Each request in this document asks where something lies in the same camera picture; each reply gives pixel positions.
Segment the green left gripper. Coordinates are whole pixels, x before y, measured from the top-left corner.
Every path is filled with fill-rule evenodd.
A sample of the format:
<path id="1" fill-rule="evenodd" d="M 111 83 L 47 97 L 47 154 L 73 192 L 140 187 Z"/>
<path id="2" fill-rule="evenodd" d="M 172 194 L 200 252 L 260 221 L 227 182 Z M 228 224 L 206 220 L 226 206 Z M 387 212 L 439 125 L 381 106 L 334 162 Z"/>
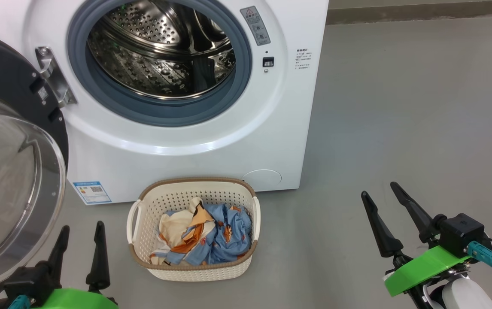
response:
<path id="1" fill-rule="evenodd" d="M 70 227 L 64 225 L 48 258 L 50 284 L 61 283 L 62 262 L 69 244 L 69 236 Z M 101 290 L 111 285 L 106 232 L 102 221 L 96 224 L 94 242 L 96 247 L 91 270 L 86 277 L 89 289 L 55 289 L 46 301 L 32 304 L 33 309 L 118 309 L 114 298 L 101 293 Z"/>

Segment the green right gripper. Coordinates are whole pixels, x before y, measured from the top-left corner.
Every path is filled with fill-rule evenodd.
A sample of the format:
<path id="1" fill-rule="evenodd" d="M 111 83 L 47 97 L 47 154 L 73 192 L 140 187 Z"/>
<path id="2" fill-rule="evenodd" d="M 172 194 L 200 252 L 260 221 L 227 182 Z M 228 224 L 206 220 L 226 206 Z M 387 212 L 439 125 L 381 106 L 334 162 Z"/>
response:
<path id="1" fill-rule="evenodd" d="M 391 182 L 390 186 L 416 225 L 419 240 L 423 244 L 435 244 L 433 218 L 397 182 Z M 381 257 L 393 258 L 394 268 L 384 278 L 389 295 L 395 297 L 407 294 L 418 309 L 456 309 L 456 305 L 446 304 L 444 286 L 440 286 L 433 294 L 429 294 L 427 288 L 452 276 L 449 270 L 455 270 L 456 266 L 465 268 L 471 256 L 456 257 L 440 246 L 431 248 L 414 259 L 403 254 L 403 244 L 382 221 L 378 208 L 367 191 L 361 193 L 361 199 Z"/>

